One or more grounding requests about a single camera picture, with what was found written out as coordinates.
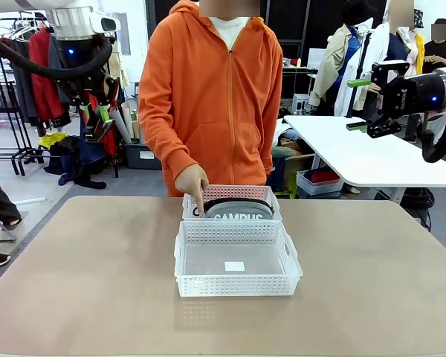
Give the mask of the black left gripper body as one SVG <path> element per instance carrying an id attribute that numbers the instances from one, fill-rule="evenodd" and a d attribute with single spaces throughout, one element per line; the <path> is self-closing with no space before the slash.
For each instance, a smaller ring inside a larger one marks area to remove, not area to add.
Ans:
<path id="1" fill-rule="evenodd" d="M 76 77 L 57 82 L 71 104 L 87 104 L 89 94 L 103 97 L 104 68 L 112 54 L 112 41 L 105 36 L 92 36 L 83 40 L 56 40 L 55 43 L 62 69 L 75 72 L 80 68 Z"/>

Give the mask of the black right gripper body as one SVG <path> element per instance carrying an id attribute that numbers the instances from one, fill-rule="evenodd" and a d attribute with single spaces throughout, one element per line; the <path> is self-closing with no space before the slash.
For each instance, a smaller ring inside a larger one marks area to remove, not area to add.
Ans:
<path id="1" fill-rule="evenodd" d="M 446 74 L 397 77 L 384 86 L 384 114 L 412 115 L 446 107 Z"/>

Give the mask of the person's right hand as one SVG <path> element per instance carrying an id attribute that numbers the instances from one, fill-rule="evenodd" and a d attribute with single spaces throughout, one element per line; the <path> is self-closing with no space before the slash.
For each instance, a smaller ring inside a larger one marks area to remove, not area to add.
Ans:
<path id="1" fill-rule="evenodd" d="M 198 164 L 184 169 L 175 180 L 175 188 L 178 191 L 191 195 L 195 199 L 200 217 L 204 215 L 203 193 L 208 184 L 207 174 Z"/>

